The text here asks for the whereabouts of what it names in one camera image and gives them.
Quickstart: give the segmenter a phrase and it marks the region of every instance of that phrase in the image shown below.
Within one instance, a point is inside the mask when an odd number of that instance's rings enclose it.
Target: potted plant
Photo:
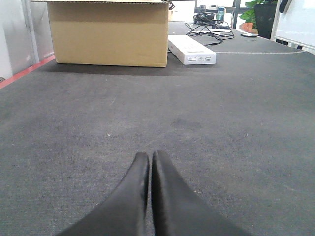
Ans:
[[[240,16],[246,23],[252,23],[261,37],[269,38],[276,13],[277,0],[252,0],[245,3],[250,9]]]

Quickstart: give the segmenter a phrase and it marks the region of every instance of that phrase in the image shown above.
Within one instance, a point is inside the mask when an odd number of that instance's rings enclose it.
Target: black cable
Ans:
[[[210,31],[211,29],[208,28],[208,27],[220,25],[220,24],[223,24],[223,23],[227,24],[227,26],[228,26],[228,28],[230,30],[229,33],[231,33],[231,35],[215,35],[215,33],[211,32]],[[211,45],[218,45],[218,44],[223,43],[224,40],[233,39],[235,37],[233,31],[231,30],[231,27],[225,21],[224,22],[219,21],[218,23],[214,23],[214,24],[204,23],[203,25],[198,25],[195,28],[192,28],[191,25],[189,25],[187,23],[185,23],[185,26],[190,29],[190,31],[186,34],[189,37],[197,37],[197,36],[207,35],[207,36],[215,38],[218,41],[218,42],[213,42],[213,43],[209,43],[209,44],[203,44],[203,46],[205,46],[205,47],[211,46]]]

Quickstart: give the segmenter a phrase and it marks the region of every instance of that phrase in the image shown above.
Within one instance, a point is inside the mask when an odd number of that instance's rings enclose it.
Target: gray carpet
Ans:
[[[239,34],[212,49],[296,51]],[[0,90],[0,235],[59,232],[114,189],[137,151],[156,149],[254,235],[314,235],[314,65],[309,53],[195,66],[169,54],[166,68],[48,63]],[[150,202],[147,218],[152,236]]]

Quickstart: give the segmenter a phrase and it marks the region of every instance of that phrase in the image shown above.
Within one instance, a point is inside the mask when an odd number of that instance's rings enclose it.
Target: water bottle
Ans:
[[[224,21],[224,13],[225,13],[225,8],[224,7],[218,7],[218,12],[217,12],[217,20],[218,21]]]

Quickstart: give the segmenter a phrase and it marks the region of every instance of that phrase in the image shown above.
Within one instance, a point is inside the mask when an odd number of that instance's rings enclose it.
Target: black device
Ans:
[[[292,0],[282,0],[282,2],[280,3],[279,12],[286,13],[287,9],[290,6],[291,1]]]
[[[214,13],[200,12],[193,16],[193,22],[198,25],[212,25],[214,17]]]
[[[256,37],[257,37],[257,34],[242,33],[241,36],[246,37],[246,38],[256,38]]]

